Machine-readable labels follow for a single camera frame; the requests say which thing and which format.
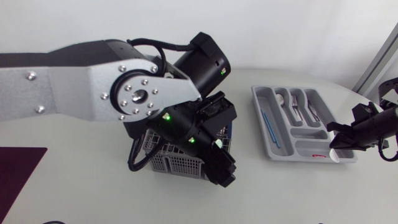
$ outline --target green led light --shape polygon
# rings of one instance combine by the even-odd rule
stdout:
[[[221,71],[221,75],[224,75],[226,73],[226,68],[223,68]]]
[[[170,121],[170,119],[172,119],[172,117],[169,115],[169,113],[163,114],[162,118],[165,119],[166,121]]]

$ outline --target cutlery tray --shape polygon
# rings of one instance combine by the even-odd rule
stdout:
[[[275,86],[252,86],[253,102],[259,118],[267,155],[276,161],[333,162],[329,156],[329,144],[333,139],[326,125],[336,121],[319,93],[311,88]],[[283,105],[277,95],[283,96]],[[297,108],[302,120],[292,106],[292,95],[296,96]],[[278,145],[262,111],[266,114]],[[312,112],[319,117],[317,121]],[[356,162],[352,150],[335,149],[340,163]]]

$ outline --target white table surface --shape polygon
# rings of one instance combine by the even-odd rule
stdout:
[[[251,85],[315,88],[338,122],[367,99],[341,86],[277,70],[234,70],[218,87],[234,103],[236,180],[205,180],[127,168],[121,123],[56,114],[0,123],[0,145],[47,147],[4,223],[396,223],[398,162],[376,148],[354,164],[279,162],[266,157]],[[395,154],[390,139],[388,155]]]

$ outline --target fork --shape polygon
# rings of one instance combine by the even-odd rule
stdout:
[[[296,95],[292,95],[292,107],[293,107],[294,112],[297,115],[297,118],[299,118],[301,121],[303,121],[303,117],[301,116],[301,113],[299,111],[299,104],[297,103]]]

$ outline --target wire basket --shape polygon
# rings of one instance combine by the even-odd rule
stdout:
[[[231,130],[231,125],[229,125],[216,134],[217,138],[223,142],[223,149],[228,152],[231,145]],[[148,153],[158,142],[159,135],[148,130],[142,149]],[[170,143],[164,144],[163,148],[150,161],[150,166],[155,172],[207,180],[202,165],[203,161],[201,159],[184,154],[175,145]]]

